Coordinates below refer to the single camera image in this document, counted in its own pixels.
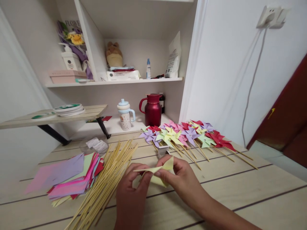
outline water bottle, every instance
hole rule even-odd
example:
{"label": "water bottle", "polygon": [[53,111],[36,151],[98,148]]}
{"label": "water bottle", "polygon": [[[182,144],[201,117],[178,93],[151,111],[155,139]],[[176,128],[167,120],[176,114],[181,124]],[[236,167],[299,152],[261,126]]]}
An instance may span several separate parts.
{"label": "water bottle", "polygon": [[[130,109],[129,102],[126,102],[124,99],[117,105],[117,109],[119,112],[119,118],[121,119],[121,126],[123,131],[128,131],[131,129],[131,122],[135,121],[135,112]],[[130,113],[132,112],[133,119],[130,120]]]}

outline red thermos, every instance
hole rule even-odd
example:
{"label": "red thermos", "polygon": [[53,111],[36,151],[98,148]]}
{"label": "red thermos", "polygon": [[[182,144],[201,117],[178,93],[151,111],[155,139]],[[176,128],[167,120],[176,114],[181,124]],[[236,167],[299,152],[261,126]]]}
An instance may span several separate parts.
{"label": "red thermos", "polygon": [[[146,126],[160,126],[161,125],[161,105],[159,98],[162,95],[159,94],[148,94],[147,98],[143,98],[140,101],[139,109],[142,113],[145,113],[145,125]],[[147,100],[145,105],[145,112],[141,110],[142,102]]]}

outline tissue box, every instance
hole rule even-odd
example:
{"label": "tissue box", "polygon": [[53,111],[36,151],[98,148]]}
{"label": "tissue box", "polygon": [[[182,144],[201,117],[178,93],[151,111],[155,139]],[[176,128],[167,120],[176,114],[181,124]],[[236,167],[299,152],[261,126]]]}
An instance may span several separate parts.
{"label": "tissue box", "polygon": [[108,81],[128,81],[128,80],[139,80],[140,73],[138,70],[134,71],[107,71],[106,72]]}
{"label": "tissue box", "polygon": [[76,79],[87,79],[86,73],[76,70],[54,70],[48,72],[54,84],[75,83]]}

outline charging cable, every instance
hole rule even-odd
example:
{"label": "charging cable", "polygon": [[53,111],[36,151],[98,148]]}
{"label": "charging cable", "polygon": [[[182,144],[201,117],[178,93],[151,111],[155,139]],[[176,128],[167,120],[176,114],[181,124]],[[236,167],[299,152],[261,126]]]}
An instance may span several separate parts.
{"label": "charging cable", "polygon": [[254,84],[254,81],[255,81],[259,62],[260,62],[260,59],[261,59],[261,55],[262,55],[262,51],[263,51],[263,47],[264,47],[264,42],[265,42],[265,36],[266,36],[266,32],[269,28],[269,23],[270,23],[270,21],[266,22],[267,26],[265,27],[265,31],[264,31],[264,35],[263,35],[263,39],[262,39],[261,50],[260,50],[260,53],[259,53],[259,57],[258,57],[258,61],[257,61],[257,64],[256,64],[255,72],[254,72],[254,75],[253,75],[252,83],[251,83],[250,88],[249,88],[247,103],[246,103],[246,107],[245,107],[245,111],[244,111],[244,117],[243,117],[243,122],[242,122],[242,136],[243,136],[243,142],[244,142],[245,148],[246,148],[246,143],[245,143],[245,136],[244,136],[244,123],[245,123],[245,119],[246,119],[246,112],[247,112],[247,108],[248,108],[248,104],[249,104],[250,92],[252,91],[252,87],[253,87],[253,84]]}

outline stack of colored paper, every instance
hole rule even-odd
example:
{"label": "stack of colored paper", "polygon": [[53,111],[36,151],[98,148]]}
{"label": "stack of colored paper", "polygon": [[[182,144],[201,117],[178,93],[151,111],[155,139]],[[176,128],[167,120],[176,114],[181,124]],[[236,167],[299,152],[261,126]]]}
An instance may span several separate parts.
{"label": "stack of colored paper", "polygon": [[82,153],[66,161],[41,167],[25,193],[50,189],[48,197],[56,207],[90,189],[103,170],[103,163],[98,153]]}

